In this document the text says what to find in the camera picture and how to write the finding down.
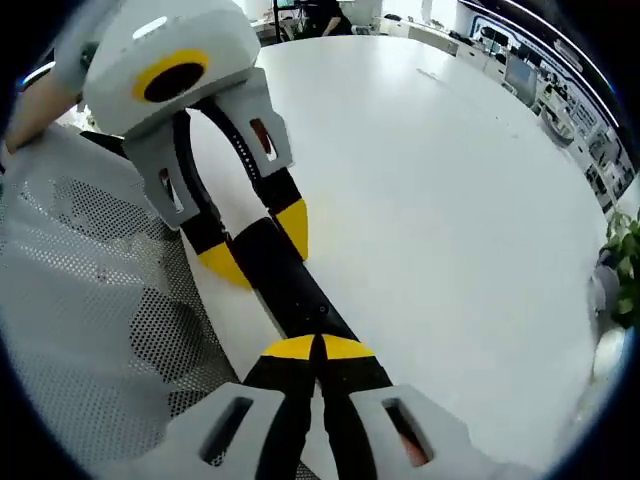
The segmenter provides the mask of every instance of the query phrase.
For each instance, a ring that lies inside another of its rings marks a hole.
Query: potted plant
[[[614,211],[599,264],[610,268],[617,277],[617,298],[610,298],[612,289],[605,286],[611,319],[624,328],[640,326],[640,211],[635,219]],[[603,283],[612,281],[599,276]]]

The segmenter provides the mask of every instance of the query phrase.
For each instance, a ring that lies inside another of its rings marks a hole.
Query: white table surface
[[[501,461],[544,469],[589,377],[586,283],[604,237],[579,169],[497,83],[435,48],[335,37],[262,50],[307,201],[307,267],[397,384]],[[264,215],[193,115],[198,170],[232,234]],[[256,296],[189,262],[242,378],[278,334]],[[335,466],[314,404],[303,460]]]

